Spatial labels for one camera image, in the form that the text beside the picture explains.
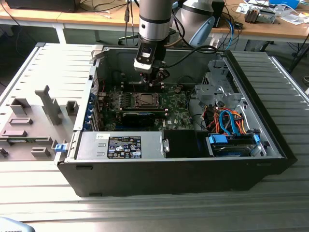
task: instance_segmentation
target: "blue latch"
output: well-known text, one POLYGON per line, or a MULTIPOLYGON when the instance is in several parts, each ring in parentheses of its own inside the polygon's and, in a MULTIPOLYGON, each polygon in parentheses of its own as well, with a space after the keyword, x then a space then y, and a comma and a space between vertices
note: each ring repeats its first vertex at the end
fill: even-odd
POLYGON ((227 144, 227 138, 222 134, 212 134, 209 137, 209 142, 211 144, 227 144))
POLYGON ((258 143, 258 142, 260 141, 260 137, 259 137, 257 134, 255 134, 255 135, 253 136, 253 138, 254 138, 254 140, 255 140, 256 143, 258 143))
POLYGON ((68 144, 57 144, 55 147, 55 152, 67 152, 68 144))

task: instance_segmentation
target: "warning label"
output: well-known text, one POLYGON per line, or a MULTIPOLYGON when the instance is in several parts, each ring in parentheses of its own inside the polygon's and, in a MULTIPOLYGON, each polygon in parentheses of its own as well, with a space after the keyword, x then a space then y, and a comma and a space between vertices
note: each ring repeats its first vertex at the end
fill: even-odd
POLYGON ((140 136, 110 137, 108 141, 109 159, 140 159, 140 136))

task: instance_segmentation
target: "motherboard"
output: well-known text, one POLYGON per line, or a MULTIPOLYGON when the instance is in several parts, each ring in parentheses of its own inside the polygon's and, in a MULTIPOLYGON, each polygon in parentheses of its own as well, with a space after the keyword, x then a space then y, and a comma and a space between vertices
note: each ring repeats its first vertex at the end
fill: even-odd
POLYGON ((99 98, 104 131, 193 129, 187 110, 187 89, 160 85, 145 91, 139 85, 113 86, 99 98))

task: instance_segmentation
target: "green circuit board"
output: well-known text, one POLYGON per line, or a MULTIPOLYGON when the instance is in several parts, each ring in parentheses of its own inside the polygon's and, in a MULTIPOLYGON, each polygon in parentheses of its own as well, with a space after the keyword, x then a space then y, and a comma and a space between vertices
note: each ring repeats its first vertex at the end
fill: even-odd
POLYGON ((101 111, 104 131, 193 129, 186 102, 186 92, 177 85, 165 85, 160 93, 123 92, 120 87, 113 87, 107 91, 101 111), (122 115, 126 112, 155 115, 154 124, 145 127, 124 126, 122 115))

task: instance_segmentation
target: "white desk leg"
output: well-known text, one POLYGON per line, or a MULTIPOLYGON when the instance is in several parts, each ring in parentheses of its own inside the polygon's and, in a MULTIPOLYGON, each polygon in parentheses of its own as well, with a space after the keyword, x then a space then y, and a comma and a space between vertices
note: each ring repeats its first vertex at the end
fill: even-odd
POLYGON ((63 29, 64 29, 64 25, 62 23, 57 23, 57 24, 54 24, 54 28, 56 29, 56 32, 57 32, 57 35, 58 35, 58 38, 59 38, 59 42, 62 43, 62 44, 66 44, 66 38, 64 36, 64 32, 63 32, 63 29))

